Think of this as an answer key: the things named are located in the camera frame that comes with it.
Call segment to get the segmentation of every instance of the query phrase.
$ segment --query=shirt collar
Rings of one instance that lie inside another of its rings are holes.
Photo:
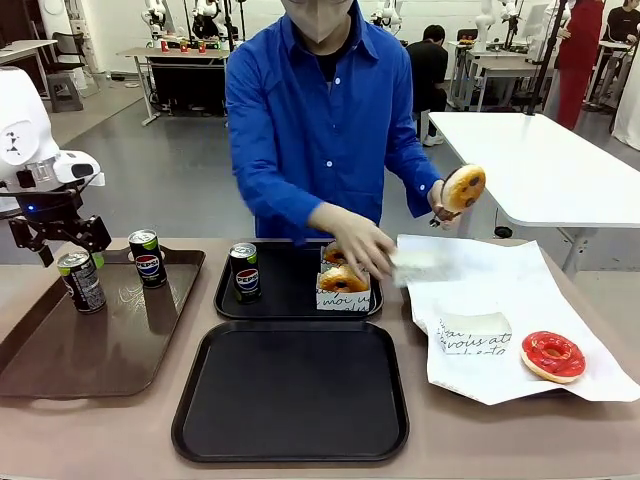
[[[373,42],[371,41],[371,37],[367,30],[367,24],[362,16],[362,12],[360,11],[360,6],[358,5],[357,0],[354,0],[351,9],[349,10],[349,14],[351,15],[351,20],[355,21],[355,31],[353,37],[353,43],[357,49],[362,50],[367,55],[369,55],[373,60],[378,60],[378,52],[373,46]],[[306,48],[303,45],[299,44],[298,35],[295,33],[295,25],[289,15],[286,13],[282,17],[282,37],[284,39],[284,44],[287,49],[287,53],[291,55],[292,50],[299,49],[301,51],[306,52]]]

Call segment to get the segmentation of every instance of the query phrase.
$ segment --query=blue shirt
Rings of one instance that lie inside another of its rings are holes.
[[[414,217],[431,211],[440,176],[416,139],[409,56],[356,2],[351,14],[354,44],[330,88],[287,15],[229,58],[233,173],[258,237],[324,236],[306,227],[323,201],[379,223],[385,166],[404,182]]]

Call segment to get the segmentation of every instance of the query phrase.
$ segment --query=hand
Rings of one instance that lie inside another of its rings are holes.
[[[442,227],[447,230],[453,226],[460,214],[450,212],[449,210],[446,210],[442,205],[443,185],[443,180],[437,180],[431,187],[431,190],[429,190],[429,193],[427,194],[427,200],[429,201],[429,205],[431,205],[431,210],[433,210],[433,213],[442,222]]]
[[[558,37],[569,40],[571,38],[571,32],[566,28],[561,28],[558,30]]]
[[[311,212],[308,224],[336,238],[344,257],[361,280],[365,278],[358,262],[378,280],[391,275],[389,255],[396,245],[368,218],[330,203],[321,203]]]

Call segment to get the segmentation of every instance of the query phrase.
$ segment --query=red frosted donut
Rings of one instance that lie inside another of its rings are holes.
[[[578,346],[562,335],[535,332],[522,341],[522,361],[535,374],[556,383],[570,383],[587,367]]]

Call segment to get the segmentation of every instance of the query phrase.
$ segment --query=donut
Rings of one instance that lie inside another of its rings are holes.
[[[322,290],[339,293],[366,292],[369,286],[360,280],[349,265],[331,267],[320,275],[318,286]]]
[[[324,247],[324,259],[329,263],[335,263],[336,265],[342,265],[347,263],[347,259],[344,258],[344,253],[338,247],[337,242],[331,242]]]
[[[465,165],[454,170],[442,186],[442,206],[459,213],[476,203],[484,192],[487,177],[482,167]]]
[[[578,379],[587,367],[578,346],[562,335],[535,332],[522,341],[522,361],[533,373],[556,383]]]

